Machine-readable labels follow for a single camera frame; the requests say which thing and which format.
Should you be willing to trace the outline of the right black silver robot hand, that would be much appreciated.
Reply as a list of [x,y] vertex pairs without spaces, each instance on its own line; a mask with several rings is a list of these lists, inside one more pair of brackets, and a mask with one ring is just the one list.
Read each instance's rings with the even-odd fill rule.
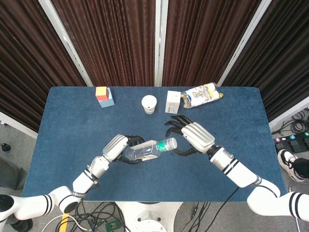
[[186,151],[173,149],[179,156],[189,156],[194,153],[206,154],[207,151],[215,144],[215,138],[200,124],[191,121],[184,115],[171,116],[173,120],[166,122],[164,125],[171,125],[166,131],[166,137],[176,133],[182,135],[191,145]]

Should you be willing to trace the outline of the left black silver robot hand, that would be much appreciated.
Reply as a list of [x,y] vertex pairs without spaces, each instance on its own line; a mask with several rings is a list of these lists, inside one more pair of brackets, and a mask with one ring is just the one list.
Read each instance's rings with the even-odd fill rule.
[[138,164],[142,162],[141,159],[129,160],[125,158],[122,153],[124,149],[129,146],[135,146],[144,143],[145,140],[137,135],[116,135],[104,148],[103,157],[109,162],[124,162],[127,164]]

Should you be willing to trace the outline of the clear plastic water bottle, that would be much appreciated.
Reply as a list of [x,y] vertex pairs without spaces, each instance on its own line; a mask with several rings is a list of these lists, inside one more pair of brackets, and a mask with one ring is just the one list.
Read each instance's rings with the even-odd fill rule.
[[124,152],[124,157],[129,160],[141,159],[142,161],[158,158],[163,152],[166,152],[166,140],[149,140],[139,145],[129,147]]

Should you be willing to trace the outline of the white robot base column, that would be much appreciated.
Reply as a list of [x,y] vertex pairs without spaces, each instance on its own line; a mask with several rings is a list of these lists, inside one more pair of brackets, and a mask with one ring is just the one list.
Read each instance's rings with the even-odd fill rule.
[[174,232],[182,202],[116,202],[131,232]]

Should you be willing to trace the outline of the white carton box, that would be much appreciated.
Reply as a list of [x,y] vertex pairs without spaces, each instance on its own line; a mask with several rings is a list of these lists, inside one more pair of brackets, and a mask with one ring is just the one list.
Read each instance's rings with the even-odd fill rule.
[[168,91],[166,99],[165,112],[170,114],[177,114],[180,106],[181,92]]

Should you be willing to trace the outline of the light blue wooden block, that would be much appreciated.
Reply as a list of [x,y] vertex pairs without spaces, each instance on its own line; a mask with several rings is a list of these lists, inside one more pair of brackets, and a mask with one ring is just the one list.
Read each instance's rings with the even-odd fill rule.
[[113,106],[114,105],[114,100],[112,96],[112,92],[109,87],[107,87],[107,90],[109,92],[109,99],[107,101],[99,101],[99,104],[102,108]]

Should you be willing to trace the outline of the blue fabric table cover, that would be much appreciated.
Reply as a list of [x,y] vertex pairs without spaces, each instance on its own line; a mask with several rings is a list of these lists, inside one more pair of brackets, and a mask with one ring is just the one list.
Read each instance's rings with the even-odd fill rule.
[[[260,91],[255,87],[220,87],[224,96],[179,113],[199,123],[242,164],[287,192]],[[164,140],[171,120],[165,112],[167,87],[112,87],[114,106],[102,108],[93,87],[53,87],[23,189],[23,197],[71,187],[93,158],[116,135]],[[157,104],[146,114],[141,100]],[[88,201],[243,202],[252,187],[237,190],[204,154],[181,157],[173,152],[136,165],[114,162],[91,190]]]

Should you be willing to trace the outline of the orange wooden cube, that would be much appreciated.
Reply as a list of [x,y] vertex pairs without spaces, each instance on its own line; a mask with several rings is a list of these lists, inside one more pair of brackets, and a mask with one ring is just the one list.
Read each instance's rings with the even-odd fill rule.
[[109,91],[107,87],[96,87],[95,96],[98,101],[108,101]]

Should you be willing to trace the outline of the white paper cup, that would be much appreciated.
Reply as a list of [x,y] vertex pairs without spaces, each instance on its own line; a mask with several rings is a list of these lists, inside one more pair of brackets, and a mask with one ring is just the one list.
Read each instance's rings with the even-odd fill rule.
[[146,95],[142,98],[141,104],[146,114],[153,114],[157,104],[157,99],[153,95]]

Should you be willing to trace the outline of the green circuit board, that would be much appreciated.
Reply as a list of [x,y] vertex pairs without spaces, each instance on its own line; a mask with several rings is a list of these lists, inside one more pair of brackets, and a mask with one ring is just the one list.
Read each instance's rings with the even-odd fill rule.
[[105,224],[106,232],[114,232],[122,227],[120,221],[114,220]]

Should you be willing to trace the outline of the brown pleated curtain panel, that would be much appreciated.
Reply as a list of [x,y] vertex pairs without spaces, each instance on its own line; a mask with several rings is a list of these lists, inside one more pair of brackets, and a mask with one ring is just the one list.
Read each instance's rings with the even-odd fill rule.
[[217,83],[261,0],[169,0],[163,86]]
[[309,96],[309,0],[272,0],[224,86],[257,87],[269,121]]
[[154,85],[155,0],[52,3],[94,85]]
[[0,0],[0,112],[38,132],[50,88],[85,85],[38,0]]

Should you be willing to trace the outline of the white black sneaker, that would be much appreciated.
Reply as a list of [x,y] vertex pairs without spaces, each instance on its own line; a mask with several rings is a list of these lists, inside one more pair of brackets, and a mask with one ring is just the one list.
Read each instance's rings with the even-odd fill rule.
[[295,182],[304,182],[306,178],[301,178],[293,168],[293,162],[298,157],[287,151],[286,149],[282,149],[278,152],[278,161],[280,166],[288,173],[288,175],[295,181]]

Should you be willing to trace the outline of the black trouser leg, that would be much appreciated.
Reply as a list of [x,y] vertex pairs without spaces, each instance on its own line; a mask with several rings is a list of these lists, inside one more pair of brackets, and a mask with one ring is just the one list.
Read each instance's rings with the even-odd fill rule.
[[309,159],[297,158],[293,162],[293,168],[301,178],[309,179]]

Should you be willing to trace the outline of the white screen frame rail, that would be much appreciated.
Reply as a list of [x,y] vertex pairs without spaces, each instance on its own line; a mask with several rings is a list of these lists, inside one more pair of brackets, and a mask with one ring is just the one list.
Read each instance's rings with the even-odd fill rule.
[[38,133],[34,130],[30,129],[29,127],[23,125],[22,123],[18,122],[17,120],[13,119],[12,117],[4,114],[0,111],[0,121],[8,124],[9,126],[25,133],[26,135],[37,139]]
[[272,121],[270,121],[268,124],[270,127],[270,131],[273,132],[278,124],[282,123],[286,119],[291,118],[296,113],[304,110],[306,107],[309,107],[309,96],[288,109],[287,111],[285,111],[284,113],[282,113],[281,115],[279,115],[278,117],[276,117],[275,119],[273,119]]

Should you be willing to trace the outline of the white screen frame post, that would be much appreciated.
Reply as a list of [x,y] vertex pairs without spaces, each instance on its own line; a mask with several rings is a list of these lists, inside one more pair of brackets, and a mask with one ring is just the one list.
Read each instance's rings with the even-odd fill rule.
[[154,86],[161,87],[165,58],[169,0],[155,1]]
[[244,47],[246,46],[247,42],[249,41],[251,35],[253,34],[254,30],[256,29],[257,25],[259,24],[260,20],[262,19],[263,15],[265,14],[266,10],[268,9],[269,5],[272,3],[272,0],[261,0],[258,8],[256,9],[250,23],[248,24],[233,56],[231,57],[226,69],[224,70],[222,76],[220,77],[217,86],[222,86],[225,79],[227,78],[228,74],[230,73],[231,69],[235,65],[236,61],[238,60],[239,56],[241,55]]
[[85,69],[83,62],[81,61],[71,39],[64,27],[63,22],[61,21],[53,3],[51,0],[38,0],[45,14],[47,15],[49,21],[51,22],[53,28],[55,29],[57,35],[59,36],[62,44],[64,45],[69,57],[77,68],[79,74],[84,80],[85,84],[88,87],[93,87],[93,83]]

